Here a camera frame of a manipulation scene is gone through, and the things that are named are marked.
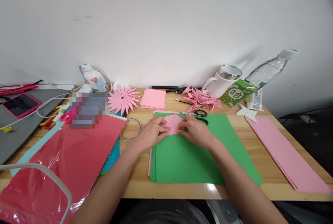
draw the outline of pink phone case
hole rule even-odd
[[[33,107],[32,109],[29,109],[27,112],[25,112],[25,113],[23,113],[22,115],[19,115],[19,116],[16,116],[16,115],[14,115],[6,106],[5,106],[5,103],[3,103],[2,105],[3,105],[3,107],[6,109],[6,110],[8,110],[9,111],[9,113],[11,113],[14,117],[16,117],[16,118],[23,118],[23,117],[25,117],[25,116],[27,116],[27,115],[29,115],[29,114],[31,114],[33,111],[35,111],[40,105],[41,105],[41,103],[39,102],[39,101],[37,101],[35,98],[33,98],[33,97],[31,97],[31,96],[29,96],[28,94],[20,94],[20,95],[18,95],[18,96],[16,96],[16,97],[20,97],[20,96],[27,96],[27,97],[30,97],[32,100],[34,100],[36,103],[38,103],[37,104],[37,106],[36,107]]]

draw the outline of phone screen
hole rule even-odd
[[[12,112],[15,116],[20,116],[32,108],[38,106],[38,104],[39,103],[37,101],[23,94],[4,102],[2,105],[9,109],[9,111]]]

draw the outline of stack of green paper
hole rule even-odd
[[[155,113],[154,116],[169,116]],[[226,115],[208,115],[208,129],[221,140],[230,154],[252,179],[263,183],[256,167],[239,140]],[[214,183],[224,185],[218,166],[210,153],[180,135],[170,135],[152,148],[150,180],[157,183]]]

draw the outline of pink paper flower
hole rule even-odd
[[[116,114],[121,110],[121,115],[123,115],[125,110],[128,114],[129,108],[133,111],[133,105],[138,107],[135,102],[140,102],[136,99],[140,96],[137,95],[139,92],[133,92],[134,90],[131,87],[125,88],[125,86],[121,89],[119,86],[117,90],[113,90],[114,94],[109,92],[109,111],[116,110],[114,113]]]

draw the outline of white handle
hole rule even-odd
[[[38,170],[42,171],[44,174],[46,174],[51,180],[53,180],[54,183],[63,191],[63,193],[65,194],[65,196],[68,199],[67,208],[60,221],[60,224],[63,224],[66,219],[66,216],[70,210],[70,206],[72,204],[72,194],[70,193],[69,189],[65,186],[65,184],[56,176],[55,173],[53,173],[47,167],[45,167],[44,165],[41,165],[39,163],[17,163],[17,164],[0,165],[0,170],[7,170],[7,169],[14,169],[14,168],[38,169]]]
[[[207,80],[207,82],[205,82],[205,84],[202,86],[201,91],[202,91],[203,93],[207,93],[208,90],[206,89],[206,87],[208,86],[208,84],[209,84],[211,81],[216,81],[216,80],[217,80],[216,77],[211,77],[211,78],[209,78],[209,79]]]

